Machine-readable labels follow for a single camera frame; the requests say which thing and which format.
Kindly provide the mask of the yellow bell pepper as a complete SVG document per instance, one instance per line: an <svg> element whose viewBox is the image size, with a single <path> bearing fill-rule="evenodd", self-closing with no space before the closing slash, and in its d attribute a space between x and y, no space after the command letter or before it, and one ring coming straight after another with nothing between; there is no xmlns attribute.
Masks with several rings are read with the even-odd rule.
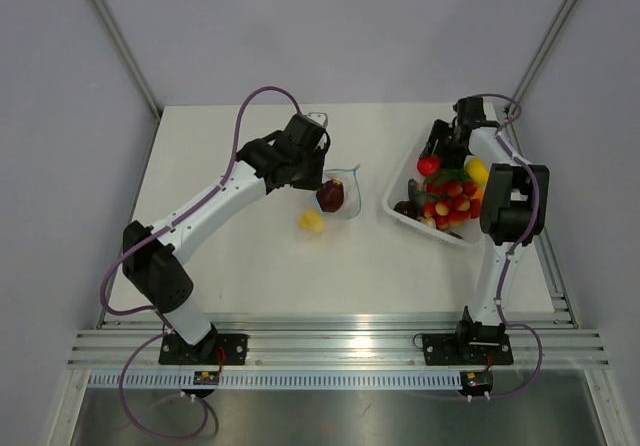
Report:
<svg viewBox="0 0 640 446"><path fill-rule="evenodd" d="M309 234L321 234L325 229L324 216L316 209L307 209L299 216L298 227Z"/></svg>

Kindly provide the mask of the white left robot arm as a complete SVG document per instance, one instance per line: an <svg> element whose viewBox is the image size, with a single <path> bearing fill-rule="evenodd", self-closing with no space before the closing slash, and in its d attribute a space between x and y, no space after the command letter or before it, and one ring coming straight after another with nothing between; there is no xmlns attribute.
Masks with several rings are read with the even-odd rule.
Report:
<svg viewBox="0 0 640 446"><path fill-rule="evenodd" d="M247 336L218 332L198 306L185 266L236 213L272 191L319 189L331 145L327 127L324 113L296 113L284 129L246 143L211 189L151 226L134 221L125 228L123 274L167 324L161 364L244 364Z"/></svg>

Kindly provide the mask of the dark red apple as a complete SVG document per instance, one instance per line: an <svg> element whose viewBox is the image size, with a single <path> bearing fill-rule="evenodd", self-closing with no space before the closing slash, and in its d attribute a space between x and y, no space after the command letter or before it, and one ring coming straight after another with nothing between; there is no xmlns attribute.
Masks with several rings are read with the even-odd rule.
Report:
<svg viewBox="0 0 640 446"><path fill-rule="evenodd" d="M344 185L337 179L329 179L316 191L315 198L323 212L335 213L344 204Z"/></svg>

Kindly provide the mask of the clear zip bag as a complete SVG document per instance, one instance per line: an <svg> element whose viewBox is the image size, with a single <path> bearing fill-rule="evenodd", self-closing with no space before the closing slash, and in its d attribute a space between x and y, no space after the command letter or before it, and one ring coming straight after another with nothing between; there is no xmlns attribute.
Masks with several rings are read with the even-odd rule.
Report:
<svg viewBox="0 0 640 446"><path fill-rule="evenodd" d="M361 165L323 171L321 186L300 203L293 226L298 242L320 242L338 238L362 211L358 173Z"/></svg>

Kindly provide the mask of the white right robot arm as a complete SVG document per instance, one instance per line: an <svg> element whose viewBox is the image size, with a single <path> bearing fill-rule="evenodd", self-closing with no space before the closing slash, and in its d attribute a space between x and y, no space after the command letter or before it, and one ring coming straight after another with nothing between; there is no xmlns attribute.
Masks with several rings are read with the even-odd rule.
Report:
<svg viewBox="0 0 640 446"><path fill-rule="evenodd" d="M444 175L463 170L470 158L488 170L479 211L486 245L470 305L452 333L421 337L429 366L510 365L513 355L505 307L525 249L545 222L550 173L522 157L505 138L504 125L488 120L483 95L458 100L450 122L434 122L423 150L437 157Z"/></svg>

